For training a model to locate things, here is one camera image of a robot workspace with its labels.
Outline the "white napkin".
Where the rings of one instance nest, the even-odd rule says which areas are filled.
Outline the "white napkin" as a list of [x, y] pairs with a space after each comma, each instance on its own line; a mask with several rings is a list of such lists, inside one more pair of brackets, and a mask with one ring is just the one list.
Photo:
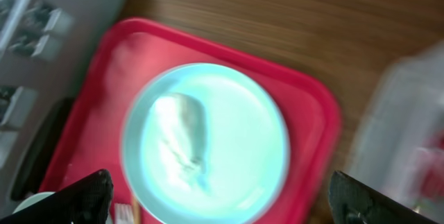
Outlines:
[[186, 94], [170, 93], [156, 99], [150, 113], [159, 130], [160, 157], [169, 183], [209, 193], [203, 105]]

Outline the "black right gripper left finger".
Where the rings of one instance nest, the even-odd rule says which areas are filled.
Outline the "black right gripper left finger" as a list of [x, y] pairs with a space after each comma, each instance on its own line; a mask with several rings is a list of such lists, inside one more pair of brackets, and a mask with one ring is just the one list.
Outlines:
[[1, 224], [105, 224], [113, 198], [110, 172], [98, 170], [1, 219]]

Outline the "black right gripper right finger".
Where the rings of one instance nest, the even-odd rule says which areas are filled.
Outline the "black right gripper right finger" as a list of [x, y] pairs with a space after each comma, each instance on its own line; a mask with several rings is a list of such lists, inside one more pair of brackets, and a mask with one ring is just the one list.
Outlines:
[[438, 224], [341, 171], [332, 174], [328, 203], [335, 224]]

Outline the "light blue small bowl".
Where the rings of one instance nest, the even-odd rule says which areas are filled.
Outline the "light blue small bowl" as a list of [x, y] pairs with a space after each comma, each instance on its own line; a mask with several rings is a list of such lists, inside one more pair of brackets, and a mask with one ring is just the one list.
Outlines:
[[46, 191], [46, 192], [40, 192], [40, 193], [36, 193], [33, 194], [32, 196], [26, 198], [25, 200], [23, 200], [14, 210], [14, 214], [27, 208], [30, 207], [31, 205], [34, 205], [35, 203], [38, 203], [41, 200], [44, 200], [45, 198], [53, 195], [54, 192], [53, 191]]

